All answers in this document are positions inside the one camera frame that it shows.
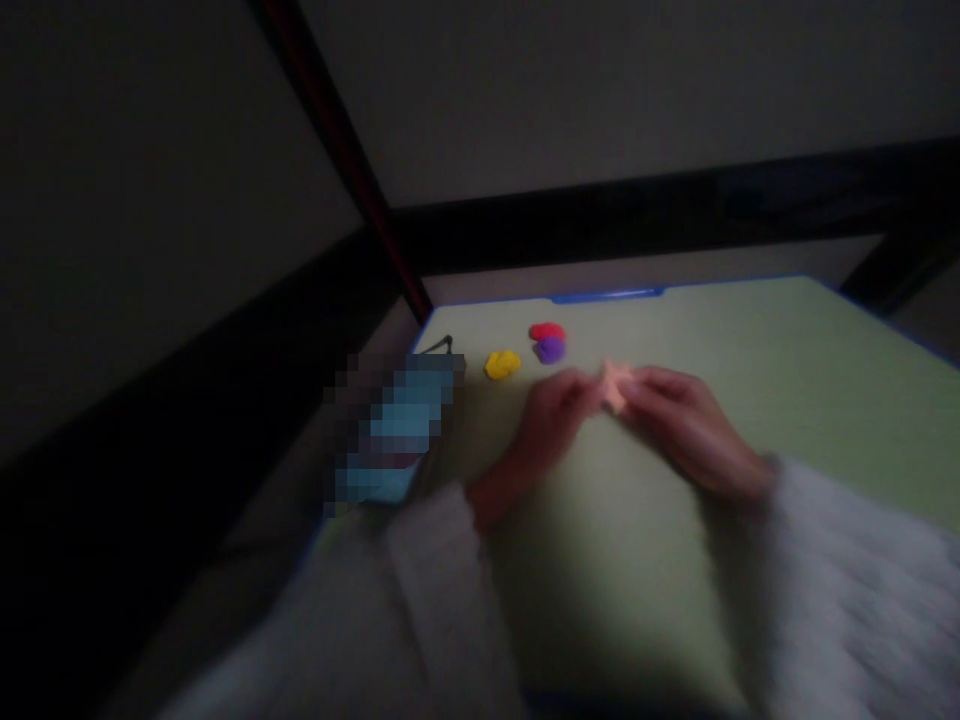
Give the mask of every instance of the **white sweater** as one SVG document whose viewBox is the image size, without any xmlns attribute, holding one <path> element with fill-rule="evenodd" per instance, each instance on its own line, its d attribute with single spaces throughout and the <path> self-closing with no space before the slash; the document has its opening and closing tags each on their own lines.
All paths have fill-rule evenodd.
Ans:
<svg viewBox="0 0 960 720">
<path fill-rule="evenodd" d="M 796 464 L 744 518 L 772 612 L 757 709 L 960 717 L 960 543 Z M 459 485 L 385 532 L 352 513 L 163 718 L 513 718 L 526 709 Z"/>
</svg>

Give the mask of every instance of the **finger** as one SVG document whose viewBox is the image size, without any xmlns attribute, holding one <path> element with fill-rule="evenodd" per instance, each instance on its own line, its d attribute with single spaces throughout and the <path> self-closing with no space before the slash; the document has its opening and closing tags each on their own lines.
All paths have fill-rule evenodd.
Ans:
<svg viewBox="0 0 960 720">
<path fill-rule="evenodd" d="M 654 420 L 667 425 L 676 425 L 680 420 L 680 406 L 648 385 L 622 381 L 617 384 L 617 389 L 641 420 Z"/>
<path fill-rule="evenodd" d="M 649 385 L 677 402 L 688 404 L 699 402 L 706 399 L 705 394 L 709 395 L 706 384 L 695 375 L 687 375 L 655 365 L 635 370 L 633 377 L 637 382 Z"/>
<path fill-rule="evenodd" d="M 567 368 L 541 380 L 537 383 L 536 390 L 551 397 L 563 397 L 571 390 L 586 385 L 590 381 L 590 377 L 582 370 Z"/>
<path fill-rule="evenodd" d="M 599 413 L 603 405 L 603 396 L 603 385 L 598 382 L 575 393 L 569 406 L 562 412 L 562 422 L 567 431 L 576 434 L 584 420 Z"/>
</svg>

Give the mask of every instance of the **table surface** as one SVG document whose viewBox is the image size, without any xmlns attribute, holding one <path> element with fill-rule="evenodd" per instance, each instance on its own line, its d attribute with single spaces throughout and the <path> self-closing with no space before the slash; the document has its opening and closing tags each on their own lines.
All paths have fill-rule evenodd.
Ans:
<svg viewBox="0 0 960 720">
<path fill-rule="evenodd" d="M 568 335 L 552 367 L 528 339 L 530 325 L 548 321 Z M 468 480 L 504 450 L 532 383 L 610 358 L 698 375 L 754 447 L 960 531 L 960 373 L 809 278 L 439 307 L 415 350 L 447 334 L 467 372 L 430 486 Z M 483 365 L 503 349 L 523 365 L 492 382 Z M 584 426 L 490 542 L 524 683 L 744 707 L 701 503 L 613 418 Z"/>
</svg>

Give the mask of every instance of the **blurred object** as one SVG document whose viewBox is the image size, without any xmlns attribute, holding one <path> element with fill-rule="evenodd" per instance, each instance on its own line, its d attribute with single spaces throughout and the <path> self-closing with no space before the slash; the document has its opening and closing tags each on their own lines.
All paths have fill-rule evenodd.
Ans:
<svg viewBox="0 0 960 720">
<path fill-rule="evenodd" d="M 324 515 L 354 504 L 403 502 L 423 456 L 449 422 L 464 358 L 445 354 L 351 356 L 326 398 L 334 405 L 333 443 L 324 471 Z"/>
</svg>

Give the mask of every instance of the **wall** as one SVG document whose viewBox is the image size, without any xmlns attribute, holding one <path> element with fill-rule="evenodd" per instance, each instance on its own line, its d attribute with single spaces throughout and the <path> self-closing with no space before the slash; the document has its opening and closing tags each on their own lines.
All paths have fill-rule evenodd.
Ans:
<svg viewBox="0 0 960 720">
<path fill-rule="evenodd" d="M 304 0 L 389 201 L 960 132 L 950 0 Z"/>
<path fill-rule="evenodd" d="M 245 3 L 11 8 L 0 463 L 360 224 Z"/>
<path fill-rule="evenodd" d="M 960 368 L 960 261 L 934 278 L 891 320 Z"/>
</svg>

